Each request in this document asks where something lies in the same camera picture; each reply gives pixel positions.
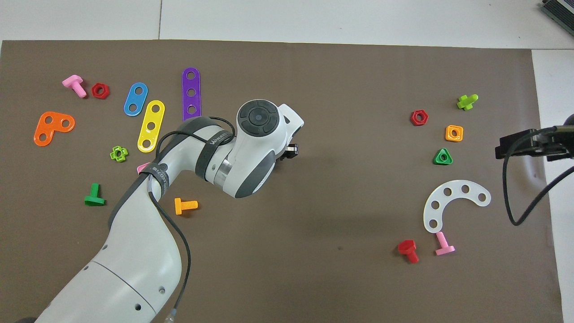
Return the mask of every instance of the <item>red hex nut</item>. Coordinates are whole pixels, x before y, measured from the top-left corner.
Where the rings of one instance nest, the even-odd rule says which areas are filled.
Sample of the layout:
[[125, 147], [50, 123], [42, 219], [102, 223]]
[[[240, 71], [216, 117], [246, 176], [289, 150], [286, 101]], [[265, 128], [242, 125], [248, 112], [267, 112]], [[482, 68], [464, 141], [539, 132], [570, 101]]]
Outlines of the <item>red hex nut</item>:
[[96, 83], [92, 86], [92, 96], [98, 99], [105, 99], [110, 95], [110, 87], [104, 83]]
[[418, 263], [418, 256], [415, 252], [417, 245], [414, 240], [405, 240], [398, 245], [398, 251], [402, 255], [406, 255], [409, 261], [413, 264]]
[[426, 124], [427, 120], [429, 120], [429, 115], [425, 110], [416, 110], [410, 115], [410, 121], [415, 126], [422, 126], [423, 124]]

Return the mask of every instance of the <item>orange square nut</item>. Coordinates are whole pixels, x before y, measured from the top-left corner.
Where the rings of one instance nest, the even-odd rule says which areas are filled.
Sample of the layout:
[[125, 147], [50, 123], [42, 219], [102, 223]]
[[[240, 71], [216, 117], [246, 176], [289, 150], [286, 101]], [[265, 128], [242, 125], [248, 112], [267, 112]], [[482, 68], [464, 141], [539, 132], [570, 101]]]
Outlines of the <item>orange square nut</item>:
[[444, 138], [448, 141], [462, 141], [464, 129], [461, 126], [449, 125]]

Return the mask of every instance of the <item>black strap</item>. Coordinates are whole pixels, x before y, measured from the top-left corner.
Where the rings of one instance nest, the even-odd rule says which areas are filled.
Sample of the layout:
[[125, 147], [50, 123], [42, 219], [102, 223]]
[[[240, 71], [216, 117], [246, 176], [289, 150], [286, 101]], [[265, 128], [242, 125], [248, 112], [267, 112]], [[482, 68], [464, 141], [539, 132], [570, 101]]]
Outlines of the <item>black strap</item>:
[[140, 174], [150, 174], [160, 183], [161, 186], [161, 196], [164, 196], [164, 192], [168, 190], [169, 187], [169, 176], [166, 172], [168, 166], [166, 164], [149, 163]]
[[232, 136], [232, 134], [229, 131], [221, 130], [220, 132], [214, 134], [213, 137], [211, 137], [209, 140], [207, 140], [203, 146], [203, 149], [199, 153], [197, 163], [195, 164], [195, 174], [197, 176], [205, 179], [207, 166], [211, 158], [214, 156], [215, 151], [221, 145], [221, 143], [230, 136]]

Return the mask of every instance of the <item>green bolt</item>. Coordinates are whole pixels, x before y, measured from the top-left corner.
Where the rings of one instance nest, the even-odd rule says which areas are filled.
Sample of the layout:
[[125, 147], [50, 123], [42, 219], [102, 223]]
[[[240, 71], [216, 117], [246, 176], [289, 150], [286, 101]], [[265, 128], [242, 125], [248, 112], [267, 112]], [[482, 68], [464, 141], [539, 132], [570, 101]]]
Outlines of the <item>green bolt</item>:
[[456, 105], [459, 107], [459, 109], [469, 111], [470, 109], [472, 109], [472, 104], [476, 102], [476, 100], [478, 100], [478, 95], [476, 94], [472, 94], [470, 97], [463, 95], [462, 97], [459, 98], [459, 103], [457, 103]]
[[90, 196], [84, 197], [84, 204], [88, 206], [102, 206], [106, 203], [106, 200], [98, 197], [98, 191], [100, 190], [100, 184], [93, 183], [90, 188]]

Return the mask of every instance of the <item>red nut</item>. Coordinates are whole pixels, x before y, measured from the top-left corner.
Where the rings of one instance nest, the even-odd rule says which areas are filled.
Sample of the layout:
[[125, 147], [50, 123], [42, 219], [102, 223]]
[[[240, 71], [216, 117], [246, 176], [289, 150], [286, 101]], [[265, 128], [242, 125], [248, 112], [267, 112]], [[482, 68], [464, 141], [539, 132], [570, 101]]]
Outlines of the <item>red nut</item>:
[[110, 87], [104, 83], [96, 83], [92, 86], [92, 96], [98, 99], [105, 99], [110, 95]]
[[410, 115], [410, 121], [415, 126], [422, 126], [423, 124], [426, 124], [427, 120], [429, 120], [429, 115], [425, 110], [416, 110]]

